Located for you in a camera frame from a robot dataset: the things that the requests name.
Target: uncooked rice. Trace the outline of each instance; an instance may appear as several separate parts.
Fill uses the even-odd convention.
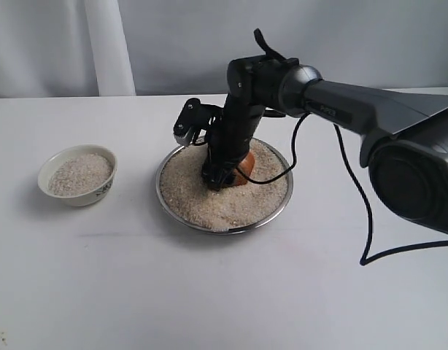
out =
[[[49,191],[54,195],[71,197],[81,195],[101,186],[111,175],[110,162],[95,153],[80,155],[67,160],[49,181]]]
[[[286,176],[270,184],[208,190],[201,179],[206,148],[182,149],[162,171],[161,193],[176,215],[202,228],[226,231],[259,222],[279,207],[287,192]],[[284,171],[280,159],[264,144],[252,140],[250,149],[255,156],[252,179],[263,181]]]

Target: metal bowl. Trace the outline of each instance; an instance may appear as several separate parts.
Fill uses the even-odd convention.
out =
[[[261,141],[259,139],[255,139],[256,141],[259,141],[264,146],[268,147],[269,150],[271,150],[281,161],[282,165],[284,166],[284,169],[287,169],[289,167],[289,164],[287,163],[286,159],[279,153],[274,147],[267,144],[264,141]],[[210,233],[212,235],[233,235],[236,233],[244,233],[251,230],[254,230],[256,228],[259,228],[268,222],[272,221],[275,217],[277,217],[279,214],[281,214],[282,210],[286,207],[287,203],[289,203],[290,197],[292,196],[293,191],[293,175],[292,171],[290,171],[286,175],[287,179],[287,192],[285,193],[284,199],[282,200],[281,204],[278,206],[278,208],[273,211],[270,215],[268,215],[265,219],[262,219],[258,222],[255,222],[254,224],[242,226],[242,227],[235,227],[235,228],[229,228],[228,230],[211,230],[206,227],[201,227],[198,225],[194,225],[191,222],[188,222],[187,220],[179,217],[177,214],[175,214],[167,205],[166,201],[163,198],[163,195],[161,193],[161,174],[163,172],[164,167],[169,162],[169,160],[174,157],[178,152],[180,152],[184,147],[180,146],[176,149],[174,149],[172,152],[170,152],[166,158],[163,160],[163,162],[159,165],[159,169],[156,173],[156,195],[158,196],[159,202],[161,203],[164,210],[173,217],[176,221],[182,223],[183,225],[188,226],[189,228],[193,228],[195,230],[200,230],[201,232]]]

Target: table surface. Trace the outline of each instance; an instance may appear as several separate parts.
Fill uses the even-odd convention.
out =
[[[270,225],[207,236],[171,221],[153,179],[188,97],[0,100],[0,350],[448,349],[448,248],[359,266],[366,211],[317,116]],[[290,158],[295,122],[264,120],[256,136]],[[448,238],[389,212],[358,165],[359,137],[343,134],[374,210],[372,253]],[[70,209],[36,175],[85,143],[115,152],[117,176],[104,200]]]

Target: white curtain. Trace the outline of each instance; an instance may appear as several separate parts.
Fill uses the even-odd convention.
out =
[[[329,80],[448,85],[448,0],[0,0],[0,97],[222,93],[256,27]]]

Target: black wire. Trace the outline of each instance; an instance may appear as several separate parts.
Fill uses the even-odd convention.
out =
[[[292,169],[295,168],[297,165],[297,153],[296,153],[296,139],[297,139],[297,132],[300,128],[301,123],[310,115],[310,113],[304,113],[301,115],[300,119],[298,120],[296,126],[294,127],[294,131],[292,132],[292,141],[290,143],[290,149],[292,151],[292,165],[285,169],[282,173],[279,175],[273,177],[272,179],[265,180],[265,181],[257,181],[254,179],[251,179],[246,175],[238,166],[236,167],[236,170],[242,175],[244,179],[246,179],[248,182],[252,182],[253,184],[271,184],[272,182],[275,182],[276,180],[279,180],[284,175],[286,175],[289,171],[292,171]]]
[[[360,264],[362,266],[365,266],[365,265],[368,265],[369,263],[372,263],[373,261],[381,259],[382,257],[387,257],[389,255],[393,255],[393,254],[397,254],[397,253],[410,252],[410,251],[419,250],[419,249],[437,248],[440,246],[448,246],[448,241],[435,241],[435,242],[411,244],[408,246],[400,246],[398,248],[388,249],[383,252],[377,253],[371,257],[368,257],[368,253],[370,252],[371,242],[373,241],[373,213],[371,211],[371,206],[370,206],[370,202],[368,201],[367,195],[365,194],[365,191],[363,190],[362,185],[360,184],[360,182],[358,181],[354,172],[352,171],[352,168],[350,167],[349,160],[347,159],[347,155],[346,155],[346,149],[344,147],[344,141],[342,140],[341,131],[339,130],[339,126],[334,125],[334,129],[336,130],[336,135],[338,136],[339,148],[341,149],[341,156],[342,156],[342,160],[344,161],[344,165],[346,166],[346,169],[350,175],[350,178],[352,179],[355,186],[357,187],[358,192],[360,193],[360,196],[362,197],[363,202],[365,203],[366,210],[367,210],[368,235],[367,235],[367,242],[365,245],[365,249],[363,250],[362,257],[360,258]]]

